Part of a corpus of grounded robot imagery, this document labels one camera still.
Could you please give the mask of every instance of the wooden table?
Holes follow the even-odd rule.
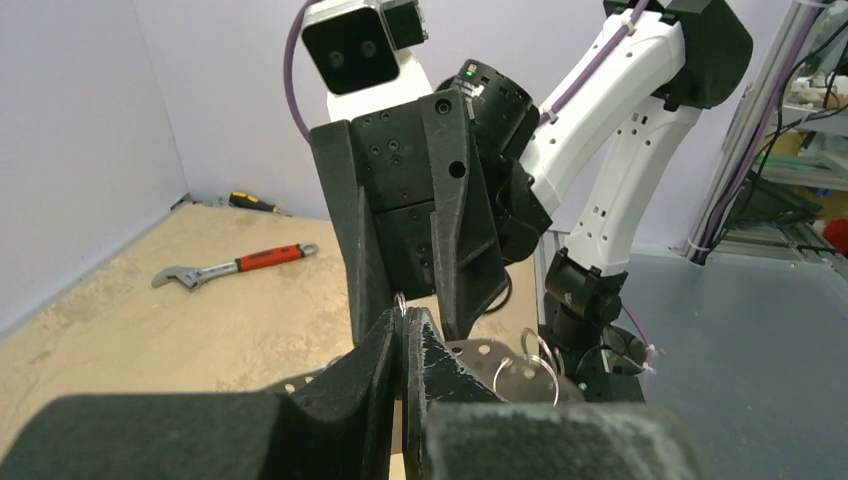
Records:
[[[314,257],[214,280],[195,292],[150,280],[315,242]],[[472,337],[520,351],[536,323],[532,260]],[[438,311],[435,297],[411,302]],[[0,343],[0,454],[51,400],[72,393],[249,391],[325,366],[352,348],[344,264],[327,222],[189,205]],[[392,478],[403,478],[393,461]]]

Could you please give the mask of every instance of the red handle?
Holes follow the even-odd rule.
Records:
[[[305,255],[303,250],[297,245],[289,245],[287,247],[272,248],[271,250],[263,250],[261,252],[252,253],[246,257],[236,259],[239,272],[249,272],[257,268],[271,267],[281,263],[291,262],[303,258]]]

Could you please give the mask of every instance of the camera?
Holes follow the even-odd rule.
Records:
[[[307,9],[301,28],[303,44],[336,95],[396,79],[395,52],[426,36],[418,0],[324,0]]]

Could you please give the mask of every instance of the wall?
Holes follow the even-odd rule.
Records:
[[[0,2],[0,332],[186,192],[131,0]]]
[[[791,0],[729,0],[751,30],[754,78]],[[192,195],[246,189],[301,215],[326,216],[309,149],[291,121],[282,54],[297,0],[135,0],[168,105]],[[421,0],[430,40],[416,47],[430,80],[468,57],[492,64],[543,100],[583,55],[604,20],[601,0]],[[327,120],[323,83],[300,47],[297,95],[308,125]],[[672,161],[637,241],[686,238],[714,175],[738,101],[706,112]],[[599,169],[587,166],[557,212],[569,229]]]

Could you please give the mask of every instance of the red object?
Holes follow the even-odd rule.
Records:
[[[837,252],[848,254],[848,219],[828,222],[823,235]]]
[[[239,272],[248,272],[257,268],[271,267],[281,263],[291,262],[305,257],[303,250],[298,245],[272,248],[261,252],[252,253],[246,257],[236,259]]]

